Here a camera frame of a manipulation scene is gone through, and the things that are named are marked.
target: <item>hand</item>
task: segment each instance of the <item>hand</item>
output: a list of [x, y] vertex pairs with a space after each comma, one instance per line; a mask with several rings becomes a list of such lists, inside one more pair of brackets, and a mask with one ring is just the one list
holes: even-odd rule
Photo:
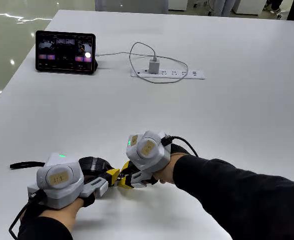
[[181, 153], [181, 152], [173, 153], [170, 156], [170, 162], [168, 163], [168, 165], [165, 168], [163, 168], [162, 170], [154, 173], [153, 176], [155, 177], [155, 179], [160, 180], [160, 182], [162, 184], [165, 184], [165, 183], [174, 184], [174, 181], [173, 181], [173, 169], [175, 167], [176, 162], [181, 157], [183, 157], [185, 155], [187, 155], [187, 154]]
[[76, 215], [77, 212], [81, 207], [83, 207], [84, 201], [81, 198], [77, 198], [73, 203], [70, 205], [60, 209], [47, 209], [44, 210], [40, 217], [48, 217], [61, 222], [67, 229], [71, 232], [72, 228], [76, 222]]

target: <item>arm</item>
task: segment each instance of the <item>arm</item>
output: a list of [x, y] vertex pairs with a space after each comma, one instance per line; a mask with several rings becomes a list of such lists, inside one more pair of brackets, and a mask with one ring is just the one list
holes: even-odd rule
[[72, 240], [70, 232], [75, 224], [77, 212], [83, 204], [84, 201], [78, 198], [63, 209], [46, 209], [38, 217], [23, 219], [18, 240]]
[[195, 198], [234, 240], [294, 240], [294, 182], [175, 153], [155, 174]]

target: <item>white power adapter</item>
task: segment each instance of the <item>white power adapter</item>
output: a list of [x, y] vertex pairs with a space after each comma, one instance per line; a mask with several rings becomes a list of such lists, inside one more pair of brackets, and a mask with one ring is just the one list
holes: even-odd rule
[[154, 56], [152, 59], [150, 59], [148, 72], [150, 74], [158, 74], [159, 68], [160, 68], [160, 61], [156, 58], [156, 56]]

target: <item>black sleeve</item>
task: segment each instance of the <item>black sleeve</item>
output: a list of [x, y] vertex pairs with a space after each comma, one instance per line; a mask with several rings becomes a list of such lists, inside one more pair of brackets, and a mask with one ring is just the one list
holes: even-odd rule
[[61, 222], [40, 216], [21, 226], [18, 240], [72, 240], [72, 236]]
[[190, 155], [178, 160], [173, 179], [234, 240], [294, 240], [293, 181]]

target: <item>white cable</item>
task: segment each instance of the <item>white cable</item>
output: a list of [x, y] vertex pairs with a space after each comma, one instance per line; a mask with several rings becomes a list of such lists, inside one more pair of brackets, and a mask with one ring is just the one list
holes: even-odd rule
[[[133, 50], [133, 48], [134, 48], [134, 46], [135, 46], [136, 44], [142, 44], [142, 45], [144, 45], [144, 46], [149, 47], [149, 48], [153, 51], [154, 55], [132, 53], [132, 50]], [[188, 65], [187, 65], [186, 63], [184, 63], [184, 62], [182, 62], [182, 61], [179, 61], [179, 60], [177, 60], [177, 59], [174, 59], [174, 58], [168, 57], [168, 56], [158, 56], [158, 55], [156, 54], [155, 50], [154, 50], [151, 46], [149, 46], [149, 45], [147, 45], [147, 44], [145, 44], [145, 43], [139, 42], [139, 41], [138, 41], [138, 42], [135, 42], [135, 43], [132, 45], [132, 47], [131, 47], [131, 49], [130, 49], [130, 52], [120, 51], [120, 52], [115, 52], [115, 53], [97, 54], [96, 56], [97, 56], [97, 57], [98, 57], [98, 56], [110, 56], [110, 55], [118, 55], [118, 54], [129, 54], [129, 62], [130, 62], [130, 65], [131, 65], [131, 67], [132, 67], [132, 70], [133, 70], [133, 71], [135, 72], [135, 74], [137, 75], [137, 77], [140, 78], [140, 79], [142, 79], [142, 80], [145, 80], [145, 81], [147, 81], [147, 82], [149, 82], [149, 83], [152, 83], [152, 84], [173, 84], [173, 83], [177, 83], [177, 82], [183, 80], [183, 79], [188, 75]], [[177, 63], [179, 63], [179, 64], [184, 65], [184, 66], [186, 67], [186, 73], [185, 73], [184, 76], [182, 76], [181, 78], [179, 78], [178, 80], [175, 80], [175, 81], [165, 81], [165, 82], [163, 82], [163, 81], [162, 81], [162, 82], [151, 81], [151, 80], [149, 80], [149, 79], [146, 79], [146, 78], [144, 78], [144, 77], [139, 76], [139, 74], [137, 73], [137, 71], [136, 71], [135, 68], [133, 67], [133, 64], [132, 64], [132, 61], [131, 61], [131, 55], [145, 56], [145, 57], [154, 57], [154, 58], [161, 58], [161, 59], [169, 59], [169, 60], [173, 60], [173, 61], [175, 61], [175, 62], [177, 62]]]

